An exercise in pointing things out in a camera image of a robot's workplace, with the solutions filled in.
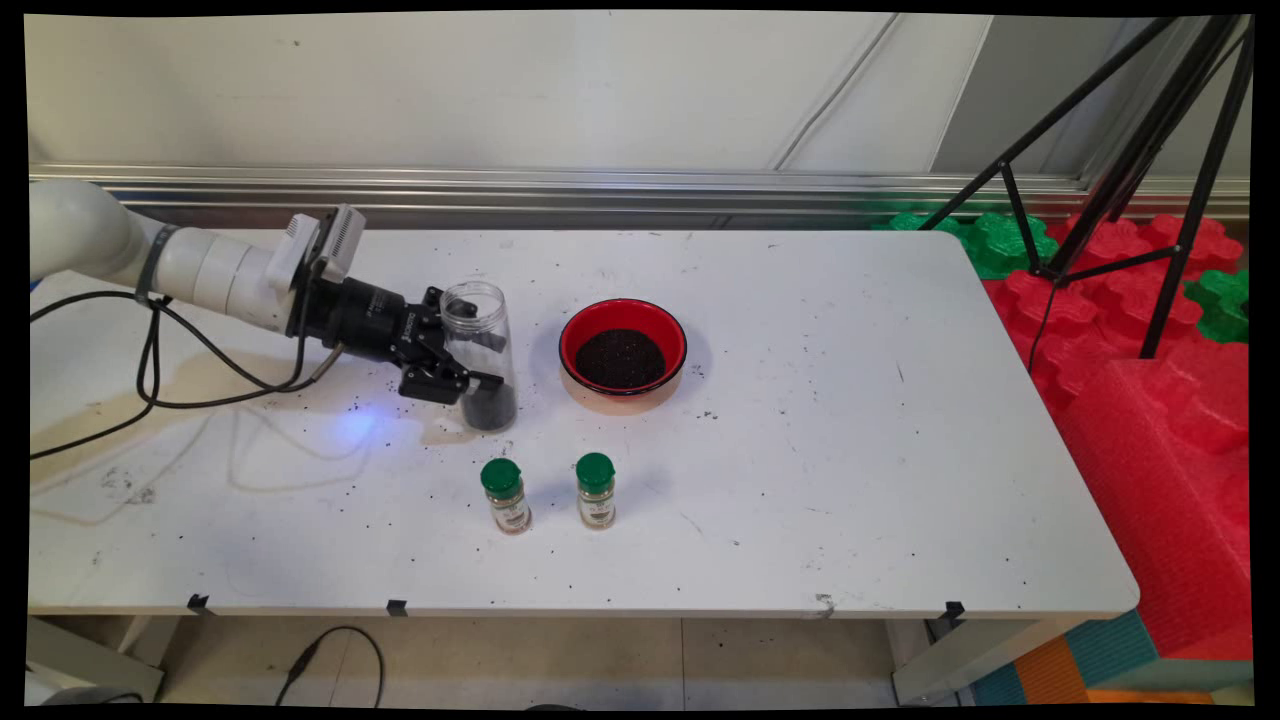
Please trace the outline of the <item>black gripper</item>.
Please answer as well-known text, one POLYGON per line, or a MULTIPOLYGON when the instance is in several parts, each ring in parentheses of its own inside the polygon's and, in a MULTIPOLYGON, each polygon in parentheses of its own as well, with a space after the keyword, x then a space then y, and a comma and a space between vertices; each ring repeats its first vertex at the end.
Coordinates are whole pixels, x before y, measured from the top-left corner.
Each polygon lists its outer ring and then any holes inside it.
POLYGON ((477 305, 457 293, 428 288, 417 304, 355 278, 312 282, 297 333, 340 345, 346 354, 403 369, 399 395, 428 404, 456 405, 462 397, 497 392, 502 375, 466 370, 445 347, 444 322, 477 320, 477 305))

